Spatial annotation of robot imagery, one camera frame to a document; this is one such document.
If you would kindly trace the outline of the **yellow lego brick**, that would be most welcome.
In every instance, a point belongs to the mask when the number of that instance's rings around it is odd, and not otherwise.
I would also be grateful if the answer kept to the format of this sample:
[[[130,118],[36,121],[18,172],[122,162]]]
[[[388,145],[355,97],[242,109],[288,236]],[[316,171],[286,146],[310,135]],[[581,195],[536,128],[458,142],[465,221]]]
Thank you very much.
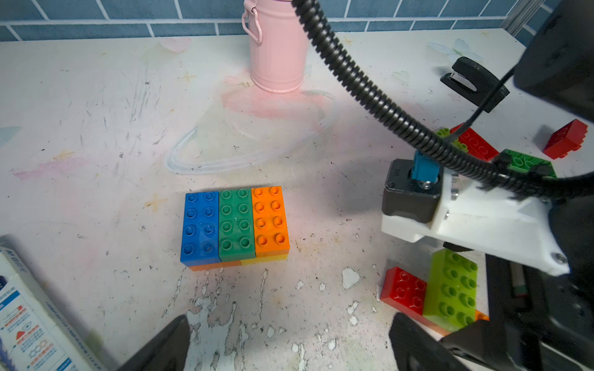
[[[263,257],[263,258],[252,258],[252,259],[246,259],[246,260],[241,260],[241,265],[249,265],[249,264],[260,264],[260,263],[267,263],[267,262],[272,262],[272,261],[286,261],[288,259],[289,255],[288,254],[282,254],[282,255],[275,255],[275,256],[270,256],[270,257]]]

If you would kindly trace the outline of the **red lego brick bottom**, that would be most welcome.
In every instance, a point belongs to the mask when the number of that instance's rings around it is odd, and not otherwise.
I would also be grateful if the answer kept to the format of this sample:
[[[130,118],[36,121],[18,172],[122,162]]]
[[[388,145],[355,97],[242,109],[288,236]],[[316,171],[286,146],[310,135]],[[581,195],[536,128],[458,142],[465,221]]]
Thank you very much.
[[[587,132],[588,126],[575,119],[552,134],[543,153],[551,159],[563,159],[582,147]]]

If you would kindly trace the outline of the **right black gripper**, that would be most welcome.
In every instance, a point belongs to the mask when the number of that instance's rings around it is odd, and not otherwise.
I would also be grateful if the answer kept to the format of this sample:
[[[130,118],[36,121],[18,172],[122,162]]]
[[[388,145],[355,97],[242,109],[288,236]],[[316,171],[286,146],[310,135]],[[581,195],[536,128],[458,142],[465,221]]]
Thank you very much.
[[[526,292],[513,286],[512,264],[486,257],[490,320],[441,339],[456,356],[496,370],[593,368],[593,198],[552,207],[549,225],[570,272],[551,276],[522,267]]]

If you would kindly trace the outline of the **orange lego brick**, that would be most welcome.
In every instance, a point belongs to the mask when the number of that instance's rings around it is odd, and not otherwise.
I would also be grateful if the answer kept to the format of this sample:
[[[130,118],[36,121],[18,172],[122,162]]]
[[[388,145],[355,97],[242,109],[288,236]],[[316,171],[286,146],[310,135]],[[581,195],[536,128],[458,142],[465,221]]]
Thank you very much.
[[[442,315],[423,315],[421,320],[429,329],[437,332],[441,336],[446,336],[480,320],[489,321],[490,317],[475,310],[474,319],[462,314],[459,318],[445,318]]]
[[[192,271],[209,271],[218,268],[241,266],[241,261],[220,262],[215,264],[203,264],[190,267]]]
[[[256,258],[287,255],[290,243],[282,188],[253,188],[252,210]]]

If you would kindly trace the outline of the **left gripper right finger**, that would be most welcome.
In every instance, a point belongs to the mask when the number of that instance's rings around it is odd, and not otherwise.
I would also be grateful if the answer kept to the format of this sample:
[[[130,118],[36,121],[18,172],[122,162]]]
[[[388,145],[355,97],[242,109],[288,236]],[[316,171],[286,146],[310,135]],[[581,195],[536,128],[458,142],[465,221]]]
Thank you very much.
[[[468,370],[404,313],[395,314],[389,339],[398,370]]]

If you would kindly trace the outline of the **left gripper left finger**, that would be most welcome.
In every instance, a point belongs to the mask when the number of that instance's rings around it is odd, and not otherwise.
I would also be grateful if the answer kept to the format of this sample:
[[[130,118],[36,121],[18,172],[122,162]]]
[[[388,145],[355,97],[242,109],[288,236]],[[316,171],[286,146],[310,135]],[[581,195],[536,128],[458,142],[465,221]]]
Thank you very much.
[[[184,370],[190,334],[187,317],[178,316],[119,370]]]

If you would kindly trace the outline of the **small red lego brick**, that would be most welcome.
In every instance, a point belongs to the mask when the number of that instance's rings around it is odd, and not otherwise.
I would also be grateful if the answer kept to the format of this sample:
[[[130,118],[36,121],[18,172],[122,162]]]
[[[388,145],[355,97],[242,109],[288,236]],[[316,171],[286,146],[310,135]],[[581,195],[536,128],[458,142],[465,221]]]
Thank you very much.
[[[427,284],[400,267],[389,269],[380,300],[416,321],[422,321]]]

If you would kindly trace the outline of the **dark green lego brick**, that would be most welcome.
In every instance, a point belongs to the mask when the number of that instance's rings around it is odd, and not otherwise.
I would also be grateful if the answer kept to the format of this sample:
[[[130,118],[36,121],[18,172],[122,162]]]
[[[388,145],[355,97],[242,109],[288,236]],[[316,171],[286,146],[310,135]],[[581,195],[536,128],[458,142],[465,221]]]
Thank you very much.
[[[256,258],[251,190],[221,191],[219,201],[221,261],[232,262]]]

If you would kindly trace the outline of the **blue lego brick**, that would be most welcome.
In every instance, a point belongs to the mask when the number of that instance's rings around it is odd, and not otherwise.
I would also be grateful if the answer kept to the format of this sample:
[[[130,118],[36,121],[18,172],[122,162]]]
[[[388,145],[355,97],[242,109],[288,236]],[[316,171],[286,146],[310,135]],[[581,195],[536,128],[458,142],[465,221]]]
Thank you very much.
[[[187,193],[180,261],[187,267],[221,263],[219,193]]]

